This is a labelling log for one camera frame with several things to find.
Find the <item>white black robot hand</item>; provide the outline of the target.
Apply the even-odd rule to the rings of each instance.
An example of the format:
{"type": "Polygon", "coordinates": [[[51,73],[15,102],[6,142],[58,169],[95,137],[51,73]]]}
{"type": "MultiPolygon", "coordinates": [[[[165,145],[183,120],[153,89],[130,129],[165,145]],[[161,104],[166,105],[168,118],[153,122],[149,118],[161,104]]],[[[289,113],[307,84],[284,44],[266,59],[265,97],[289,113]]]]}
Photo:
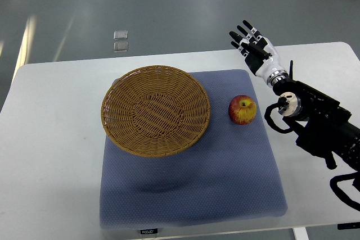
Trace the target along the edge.
{"type": "Polygon", "coordinates": [[[232,46],[241,53],[250,71],[271,88],[288,79],[288,72],[280,64],[280,55],[269,39],[248,21],[242,24],[237,26],[238,32],[230,31],[229,35],[232,46]]]}

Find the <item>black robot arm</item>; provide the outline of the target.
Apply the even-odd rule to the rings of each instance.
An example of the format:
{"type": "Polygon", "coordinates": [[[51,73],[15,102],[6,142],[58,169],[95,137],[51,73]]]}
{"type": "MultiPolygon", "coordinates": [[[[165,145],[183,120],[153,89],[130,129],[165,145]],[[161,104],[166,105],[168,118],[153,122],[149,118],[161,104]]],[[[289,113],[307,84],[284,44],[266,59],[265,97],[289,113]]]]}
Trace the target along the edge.
{"type": "Polygon", "coordinates": [[[296,145],[323,158],[331,170],[336,168],[334,155],[359,170],[359,128],[349,122],[352,114],[339,101],[295,81],[291,71],[279,71],[270,85],[279,96],[265,111],[265,120],[273,130],[296,133],[296,145]]]}

